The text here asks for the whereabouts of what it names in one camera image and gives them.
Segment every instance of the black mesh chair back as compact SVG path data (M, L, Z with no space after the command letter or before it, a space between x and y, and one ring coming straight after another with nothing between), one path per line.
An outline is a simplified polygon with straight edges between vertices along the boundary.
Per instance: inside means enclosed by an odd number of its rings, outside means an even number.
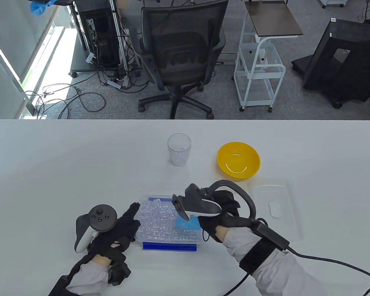
M165 86L203 81L228 0L180 7L143 7L140 47L154 57Z

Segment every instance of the chair base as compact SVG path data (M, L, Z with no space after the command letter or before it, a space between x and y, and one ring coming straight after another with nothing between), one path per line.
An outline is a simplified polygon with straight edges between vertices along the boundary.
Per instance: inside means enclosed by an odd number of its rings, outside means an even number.
M145 111L145 105L153 102L160 102L160 101L171 101L171 114L170 119L175 118L175 113L177 111L178 103L185 103L192 106L195 106L204 112L206 112L207 119L214 119L214 114L212 113L212 109L203 104L200 103L197 100L192 99L191 97L188 97L186 93L188 93L191 89L195 87L200 87L200 83L195 83L189 86L185 86L181 88L180 86L168 86L168 90L170 93L165 93L163 95L158 95L154 97L148 97L146 99L141 99L138 101L138 111L144 112Z

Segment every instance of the yellow bowl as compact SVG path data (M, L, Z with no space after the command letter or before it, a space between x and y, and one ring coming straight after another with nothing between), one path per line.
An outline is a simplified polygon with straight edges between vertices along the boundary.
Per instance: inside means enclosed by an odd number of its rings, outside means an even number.
M224 173L237 179L250 178L260 168L258 152L241 142L231 142L220 147L216 160Z

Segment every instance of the blue plastic bag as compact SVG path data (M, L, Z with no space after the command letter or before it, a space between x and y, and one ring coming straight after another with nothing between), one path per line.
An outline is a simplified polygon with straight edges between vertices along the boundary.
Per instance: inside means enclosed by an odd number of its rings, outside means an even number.
M191 219L189 221L185 221L181 217L177 218L177 221L175 221L175 227L179 229L187 229L187 230L199 230L201 229L199 224L199 219L195 216L191 216Z
M56 1L58 0L51 0L45 4L41 2L32 1L30 3L30 11L32 14L40 17L45 12L45 9L47 9L47 7L54 5Z

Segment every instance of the white vr controller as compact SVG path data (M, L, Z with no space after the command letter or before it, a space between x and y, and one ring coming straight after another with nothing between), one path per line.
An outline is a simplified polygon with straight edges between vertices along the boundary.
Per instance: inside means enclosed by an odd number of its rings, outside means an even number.
M117 220L115 209L107 204L99 204L89 213L79 216L75 222L77 240L74 250L77 253L85 251L92 240L100 232L111 230Z

